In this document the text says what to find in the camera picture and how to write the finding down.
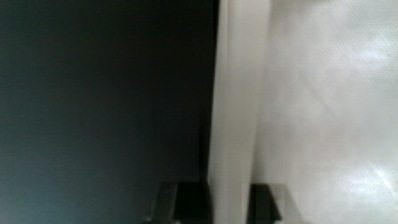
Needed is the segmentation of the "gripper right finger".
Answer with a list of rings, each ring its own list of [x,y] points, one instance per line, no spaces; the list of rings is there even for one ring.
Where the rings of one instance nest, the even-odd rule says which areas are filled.
[[[250,185],[247,224],[309,224],[284,184]]]

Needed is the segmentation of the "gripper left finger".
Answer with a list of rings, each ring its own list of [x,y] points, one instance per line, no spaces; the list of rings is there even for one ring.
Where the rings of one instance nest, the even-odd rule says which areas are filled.
[[[211,197],[204,182],[163,182],[142,224],[211,224]]]

